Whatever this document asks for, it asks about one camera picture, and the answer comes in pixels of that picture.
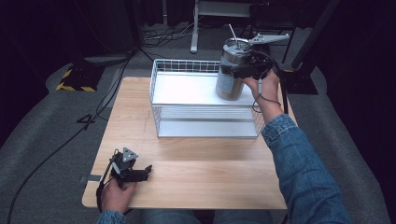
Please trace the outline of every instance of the chair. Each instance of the chair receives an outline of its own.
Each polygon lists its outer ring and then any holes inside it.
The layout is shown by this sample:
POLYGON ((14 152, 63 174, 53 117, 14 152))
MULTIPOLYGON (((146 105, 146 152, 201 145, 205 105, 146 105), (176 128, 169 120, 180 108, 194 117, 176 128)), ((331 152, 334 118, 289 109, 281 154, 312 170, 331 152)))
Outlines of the chair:
POLYGON ((290 31, 290 38, 282 59, 282 63, 284 63, 296 29, 294 16, 290 13, 289 9, 284 6, 281 0, 275 2, 266 1, 251 5, 249 7, 249 13, 249 24, 242 30, 240 36, 243 35, 248 27, 250 28, 248 38, 254 37, 254 32, 277 31, 277 34, 281 35, 284 31, 290 31))

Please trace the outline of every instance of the person's right hand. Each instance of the person's right hand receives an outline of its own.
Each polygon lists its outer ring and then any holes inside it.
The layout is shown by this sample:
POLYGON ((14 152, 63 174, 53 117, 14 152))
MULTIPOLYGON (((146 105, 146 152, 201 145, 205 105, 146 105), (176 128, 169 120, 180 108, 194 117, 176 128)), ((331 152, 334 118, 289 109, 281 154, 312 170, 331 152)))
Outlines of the person's right hand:
MULTIPOLYGON (((259 96, 259 81, 253 77, 246 77, 243 82, 250 87, 251 93, 254 99, 259 96)), ((277 100, 277 87, 278 87, 278 77, 274 70, 268 71, 267 76, 262 80, 262 96, 268 99, 277 100)))

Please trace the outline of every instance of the gray floor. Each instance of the gray floor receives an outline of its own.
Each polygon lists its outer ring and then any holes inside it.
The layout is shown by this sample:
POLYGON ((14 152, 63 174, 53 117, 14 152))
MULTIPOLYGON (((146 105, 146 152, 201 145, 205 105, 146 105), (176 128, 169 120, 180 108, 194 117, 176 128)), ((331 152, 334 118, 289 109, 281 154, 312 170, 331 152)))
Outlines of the gray floor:
MULTIPOLYGON (((288 68, 307 35, 309 30, 297 31, 283 67, 288 68)), ((196 54, 190 54, 190 36, 164 47, 143 49, 168 59, 219 60, 222 43, 229 37, 227 28, 202 31, 196 54)), ((280 60, 284 49, 272 47, 273 56, 280 60)), ((107 67, 97 92, 56 91, 68 66, 66 64, 49 77, 49 95, 26 115, 0 150, 0 223, 6 223, 11 200, 22 181, 81 129, 83 124, 76 123, 78 119, 94 115, 120 69, 120 64, 107 67)), ((149 77, 151 66, 152 61, 138 51, 124 75, 149 77)), ((311 77, 319 95, 290 95, 299 126, 338 181, 354 221, 390 223, 380 187, 326 95, 326 80, 318 69, 311 77)), ((102 117, 108 118, 110 113, 111 107, 107 107, 102 117)), ((97 119, 37 170, 18 196, 11 223, 95 222, 98 211, 84 207, 81 198, 105 128, 106 121, 97 119)), ((274 212, 276 223, 283 215, 282 211, 274 212)), ((130 223, 139 223, 138 211, 129 214, 128 219, 130 223)))

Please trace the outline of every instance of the white wire basket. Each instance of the white wire basket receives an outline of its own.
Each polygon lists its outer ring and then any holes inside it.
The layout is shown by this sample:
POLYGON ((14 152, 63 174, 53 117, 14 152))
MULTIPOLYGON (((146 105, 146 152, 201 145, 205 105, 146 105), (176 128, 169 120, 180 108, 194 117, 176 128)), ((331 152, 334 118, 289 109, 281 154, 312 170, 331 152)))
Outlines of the white wire basket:
POLYGON ((218 61, 154 61, 149 97, 158 137, 257 138, 264 121, 250 89, 238 100, 222 99, 218 71, 218 61))

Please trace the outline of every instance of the metal canister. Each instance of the metal canister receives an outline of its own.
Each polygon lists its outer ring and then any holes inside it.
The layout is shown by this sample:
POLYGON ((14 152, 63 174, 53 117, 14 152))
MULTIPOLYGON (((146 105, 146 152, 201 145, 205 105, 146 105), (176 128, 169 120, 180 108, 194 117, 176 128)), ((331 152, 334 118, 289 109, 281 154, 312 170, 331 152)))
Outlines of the metal canister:
POLYGON ((237 100, 241 96, 244 83, 241 78, 233 78, 231 68, 248 64, 249 43, 243 38, 225 41, 220 59, 220 69, 216 82, 216 93, 225 100, 237 100))

